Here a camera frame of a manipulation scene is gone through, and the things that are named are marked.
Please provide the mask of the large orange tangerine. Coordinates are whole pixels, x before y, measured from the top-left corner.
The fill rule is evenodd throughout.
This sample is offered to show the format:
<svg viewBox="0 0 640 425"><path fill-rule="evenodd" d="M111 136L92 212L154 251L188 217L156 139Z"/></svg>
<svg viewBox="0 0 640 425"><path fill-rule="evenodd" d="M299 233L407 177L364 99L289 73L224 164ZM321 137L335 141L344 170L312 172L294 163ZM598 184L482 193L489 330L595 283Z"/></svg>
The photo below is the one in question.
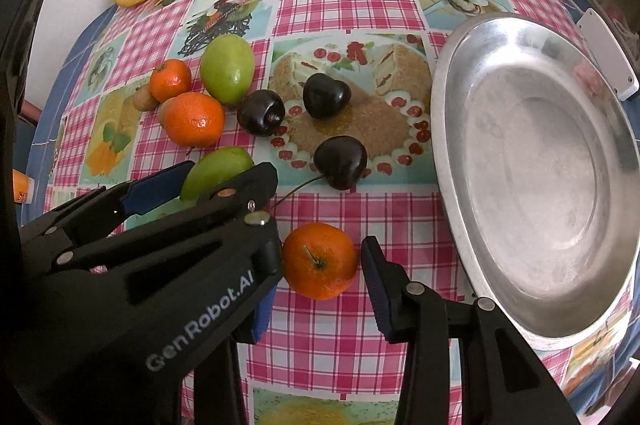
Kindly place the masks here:
<svg viewBox="0 0 640 425"><path fill-rule="evenodd" d="M218 100L187 92L160 107L160 125L178 146L206 148L215 145L224 131L226 115Z"/></svg>

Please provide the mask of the small brown kiwi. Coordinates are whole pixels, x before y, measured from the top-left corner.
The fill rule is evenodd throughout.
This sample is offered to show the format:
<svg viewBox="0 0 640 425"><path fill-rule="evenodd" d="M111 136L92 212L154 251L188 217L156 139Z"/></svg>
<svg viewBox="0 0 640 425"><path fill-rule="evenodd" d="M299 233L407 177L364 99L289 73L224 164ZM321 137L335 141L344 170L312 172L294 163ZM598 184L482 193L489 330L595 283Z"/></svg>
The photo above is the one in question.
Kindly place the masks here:
<svg viewBox="0 0 640 425"><path fill-rule="evenodd" d="M155 110L160 103L151 94L150 85L143 84L132 96L132 105L139 112L149 112Z"/></svg>

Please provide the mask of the small orange tangerine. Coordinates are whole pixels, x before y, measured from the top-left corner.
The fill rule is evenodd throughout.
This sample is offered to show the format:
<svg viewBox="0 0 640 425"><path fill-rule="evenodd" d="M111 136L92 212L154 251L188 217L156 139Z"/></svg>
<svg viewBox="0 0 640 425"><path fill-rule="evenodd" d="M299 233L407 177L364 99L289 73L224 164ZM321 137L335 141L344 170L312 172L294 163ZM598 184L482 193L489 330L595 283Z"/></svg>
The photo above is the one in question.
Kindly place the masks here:
<svg viewBox="0 0 640 425"><path fill-rule="evenodd" d="M167 59L151 74L149 89L153 98L161 104L191 89L191 69L179 59Z"/></svg>

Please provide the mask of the orange cup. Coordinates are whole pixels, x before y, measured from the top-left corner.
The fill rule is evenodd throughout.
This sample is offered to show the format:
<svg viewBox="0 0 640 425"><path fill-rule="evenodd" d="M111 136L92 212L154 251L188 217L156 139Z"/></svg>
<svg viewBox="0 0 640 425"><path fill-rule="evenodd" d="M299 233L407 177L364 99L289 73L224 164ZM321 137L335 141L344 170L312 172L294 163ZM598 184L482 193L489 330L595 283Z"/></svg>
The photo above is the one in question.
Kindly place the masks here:
<svg viewBox="0 0 640 425"><path fill-rule="evenodd" d="M35 194L35 180L26 174L13 170L13 195L14 202L18 204L30 204Z"/></svg>

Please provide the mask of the dark cherry left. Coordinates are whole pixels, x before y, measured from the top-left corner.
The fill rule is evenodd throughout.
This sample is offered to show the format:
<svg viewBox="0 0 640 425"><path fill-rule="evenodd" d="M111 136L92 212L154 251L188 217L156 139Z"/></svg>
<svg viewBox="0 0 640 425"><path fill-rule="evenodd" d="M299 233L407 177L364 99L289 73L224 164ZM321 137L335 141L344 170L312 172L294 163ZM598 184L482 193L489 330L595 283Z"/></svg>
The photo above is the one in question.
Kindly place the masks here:
<svg viewBox="0 0 640 425"><path fill-rule="evenodd" d="M243 99L236 111L239 125L258 137L273 134L285 117L285 106L282 98L269 89L259 89Z"/></svg>

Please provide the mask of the dark cherry with stem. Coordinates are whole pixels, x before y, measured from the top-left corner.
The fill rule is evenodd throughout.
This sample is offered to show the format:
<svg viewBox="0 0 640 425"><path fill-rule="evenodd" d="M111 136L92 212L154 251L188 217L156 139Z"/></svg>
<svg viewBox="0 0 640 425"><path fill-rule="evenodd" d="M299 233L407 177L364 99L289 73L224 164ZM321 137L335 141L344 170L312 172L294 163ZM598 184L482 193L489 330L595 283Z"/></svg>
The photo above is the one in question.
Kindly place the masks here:
<svg viewBox="0 0 640 425"><path fill-rule="evenodd" d="M271 205L270 210L274 211L294 193L319 180L324 180L338 191L350 190L361 178L367 164L367 149L358 139L352 136L334 136L326 139L314 151L314 167L318 175L286 193Z"/></svg>

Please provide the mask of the dark cherry middle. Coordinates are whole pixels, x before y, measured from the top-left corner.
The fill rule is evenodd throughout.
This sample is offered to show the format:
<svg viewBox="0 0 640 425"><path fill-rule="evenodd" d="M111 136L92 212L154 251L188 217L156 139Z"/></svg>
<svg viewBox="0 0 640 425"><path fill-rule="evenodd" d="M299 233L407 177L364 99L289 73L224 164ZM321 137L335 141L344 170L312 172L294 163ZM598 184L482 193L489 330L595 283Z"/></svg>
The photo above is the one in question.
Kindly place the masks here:
<svg viewBox="0 0 640 425"><path fill-rule="evenodd" d="M306 112L316 120L325 120L340 113L352 99L352 89L343 81L324 73L314 73L303 87Z"/></svg>

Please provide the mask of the pink checkered tablecloth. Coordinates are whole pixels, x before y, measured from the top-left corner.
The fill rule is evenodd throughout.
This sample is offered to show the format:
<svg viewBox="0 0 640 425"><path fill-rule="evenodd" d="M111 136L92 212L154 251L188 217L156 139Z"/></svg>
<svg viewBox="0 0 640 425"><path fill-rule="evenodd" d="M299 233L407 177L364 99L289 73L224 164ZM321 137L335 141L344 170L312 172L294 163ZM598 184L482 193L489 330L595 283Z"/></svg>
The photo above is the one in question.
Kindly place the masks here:
<svg viewBox="0 0 640 425"><path fill-rule="evenodd" d="M480 14L507 11L555 29L585 49L560 0L472 0ZM150 0L96 19L78 40L56 82L67 97L58 103L52 172L43 211L93 187L115 185L183 160L197 161L217 147L243 147L255 163L271 161L279 187L314 174L312 151L321 137L349 134L366 146L369 162L352 193L315 184L277 210L284 236L304 223L328 223L356 243L378 238L390 260L436 289L442 297L471 301L436 187L432 156L431 75L448 35L472 19L462 0ZM273 136L256 138L238 126L235 114L212 148L190 150L168 139L157 113L134 114L134 86L165 58L186 60L193 87L205 93L198 70L214 36L234 33L255 52L253 91L275 90L288 109ZM314 71L341 72L364 92L364 107L348 108L337 121L311 122L302 85ZM550 244L579 244L594 230L591 216L596 173L586 167L586 129L561 113L560 93L551 100L496 104L467 130L489 165L509 165L523 188L521 217L496 205L497 223L514 214ZM580 419L598 423L612 407L620 380L634 374L631 354L639 347L636 281L612 317L578 345L537 351L551 375L576 405ZM270 327L257 346L241 347L243 391L252 424L391 424L397 407L406 347L387 344L378 333L363 276L342 295L311 301L285 281L277 289Z"/></svg>

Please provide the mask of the large silver metal bowl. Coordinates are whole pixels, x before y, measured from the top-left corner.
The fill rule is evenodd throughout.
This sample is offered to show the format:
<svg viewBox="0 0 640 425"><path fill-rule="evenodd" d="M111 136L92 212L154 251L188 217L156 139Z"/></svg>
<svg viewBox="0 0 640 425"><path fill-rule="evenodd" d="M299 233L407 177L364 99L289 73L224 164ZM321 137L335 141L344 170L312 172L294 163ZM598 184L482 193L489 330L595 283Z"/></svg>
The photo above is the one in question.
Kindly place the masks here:
<svg viewBox="0 0 640 425"><path fill-rule="evenodd" d="M431 132L476 295L538 350L602 327L639 258L639 152L600 70L533 20L465 21L437 58Z"/></svg>

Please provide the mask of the blue tablecloth underneath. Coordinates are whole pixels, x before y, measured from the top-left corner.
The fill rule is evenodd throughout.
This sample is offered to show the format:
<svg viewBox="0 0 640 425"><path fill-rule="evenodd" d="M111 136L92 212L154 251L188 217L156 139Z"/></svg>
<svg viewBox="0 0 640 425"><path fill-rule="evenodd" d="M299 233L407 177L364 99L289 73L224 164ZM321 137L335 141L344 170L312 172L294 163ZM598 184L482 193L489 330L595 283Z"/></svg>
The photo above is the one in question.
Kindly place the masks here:
<svg viewBox="0 0 640 425"><path fill-rule="evenodd" d="M587 49L562 0L474 5L480 12L497 8L526 15ZM375 235L411 277L442 297L471 301L436 187L427 100L409 85L416 76L410 72L435 69L449 33L469 18L448 0L150 0L108 8L78 38L42 111L27 165L41 182L34 204L22 208L23 223L94 187L196 162L217 147L242 147L256 164L273 162L279 188L288 191L316 172L312 151L294 141L303 135L294 135L294 122L303 122L303 104L292 78L303 81L309 74L303 68L315 67L344 72L364 88L370 81L385 82L386 75L383 85L406 74L400 89L382 96L374 91L364 122L352 120L356 133L368 127L368 116L382 130L388 107L390 120L410 122L404 139L374 139L397 146L368 150L373 158L356 190L338 192L316 182L284 201L276 211L278 228L284 240L306 223L327 223L343 230L358 252L361 240ZM184 60L193 73L192 89L206 93L198 70L205 43L225 33L252 46L250 92L277 89L288 118L273 136L257 139L229 111L216 146L179 147L160 126L157 109L140 113L125 100L166 58ZM537 351L582 417L612 391L616 376L637 363L631 354L639 349L638 275L597 332L573 347ZM327 417L318 423L332 417L346 424L347 411L350 423L393 423L388 401L396 403L399 396L405 357L406 346L387 344L378 333L359 268L350 288L329 301L300 296L283 280L266 334L256 346L240 346L250 423L276 423L273 409L285 402L289 408L326 408Z"/></svg>

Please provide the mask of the white rectangular device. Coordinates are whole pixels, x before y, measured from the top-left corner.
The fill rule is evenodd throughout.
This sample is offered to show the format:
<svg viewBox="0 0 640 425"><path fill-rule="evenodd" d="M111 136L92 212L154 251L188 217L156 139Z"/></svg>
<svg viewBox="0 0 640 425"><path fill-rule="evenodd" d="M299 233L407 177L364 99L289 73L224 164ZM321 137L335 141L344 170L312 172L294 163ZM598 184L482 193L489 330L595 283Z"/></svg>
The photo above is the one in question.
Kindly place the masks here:
<svg viewBox="0 0 640 425"><path fill-rule="evenodd" d="M639 81L623 46L603 18L588 8L577 21L590 54L620 101L639 93Z"/></svg>

